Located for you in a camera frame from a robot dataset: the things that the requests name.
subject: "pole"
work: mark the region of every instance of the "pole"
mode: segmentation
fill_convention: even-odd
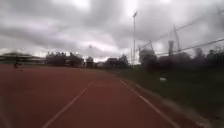
[[[134,48],[133,48],[133,67],[134,67],[134,63],[135,63],[135,16],[134,16],[134,44],[133,44]]]
[[[176,41],[177,41],[177,46],[178,46],[178,52],[180,53],[181,52],[180,39],[179,39],[179,36],[177,34],[176,26],[174,25],[173,27],[174,27],[174,35],[175,35],[175,38],[176,38]]]
[[[152,41],[151,41],[151,40],[149,40],[149,44],[150,44],[151,49],[152,49],[152,50],[153,50],[153,52],[154,52],[154,49],[153,49],[153,46],[152,46]]]
[[[130,64],[132,64],[133,65],[133,56],[132,56],[132,48],[131,48],[131,60],[130,60],[131,62],[130,62]]]

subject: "fence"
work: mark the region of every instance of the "fence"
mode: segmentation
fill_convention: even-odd
[[[208,53],[209,49],[214,49],[214,46],[220,47],[224,43],[223,13],[224,10],[217,8],[217,11],[201,16],[186,25],[178,28],[174,26],[174,30],[140,46],[134,52],[139,53],[141,49],[153,48],[157,56],[167,55],[168,41],[173,40],[174,53],[184,51],[193,56],[193,50],[199,47],[204,53]],[[131,61],[137,62],[138,57],[132,58]]]

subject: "track lane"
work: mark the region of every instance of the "track lane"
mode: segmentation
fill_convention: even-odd
[[[109,74],[81,96],[49,128],[172,128],[172,125]]]

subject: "gray cloud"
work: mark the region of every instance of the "gray cloud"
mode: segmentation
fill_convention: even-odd
[[[178,32],[183,47],[222,36],[220,19],[212,16],[216,11],[213,1],[170,1],[138,1],[137,46],[170,32],[174,24],[179,27],[210,13],[207,20]],[[223,0],[217,2],[218,7],[223,9],[219,4]],[[133,18],[125,14],[128,5],[124,0],[90,0],[89,4],[90,9],[83,11],[55,0],[0,0],[0,48],[16,49],[26,45],[27,49],[42,47],[78,51],[95,57],[118,56],[120,53],[117,51],[130,49],[133,44]],[[206,33],[208,23],[205,21],[209,21],[210,33]],[[166,42],[170,38],[172,36],[160,40],[165,42],[164,47],[167,47]],[[89,42],[93,42],[93,46],[94,42],[104,43],[107,47],[114,47],[115,51],[102,50],[95,45],[90,52]]]

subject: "white lane line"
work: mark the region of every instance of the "white lane line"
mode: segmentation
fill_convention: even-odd
[[[41,128],[48,128],[59,116],[61,116],[72,104],[82,96],[86,90],[93,84],[93,81],[88,84],[88,86],[83,89],[71,102],[69,102],[64,108],[62,108],[59,112],[57,112],[50,120],[48,120]]]
[[[174,128],[181,128],[175,121],[173,121],[170,117],[160,111],[157,107],[155,107],[150,101],[148,101],[145,97],[141,96],[137,91],[135,91],[132,87],[126,84],[124,81],[120,80],[122,84],[127,86],[132,92],[134,92],[139,98],[141,98],[146,104],[148,104],[153,110],[155,110],[162,118],[164,118],[168,123],[170,123]]]

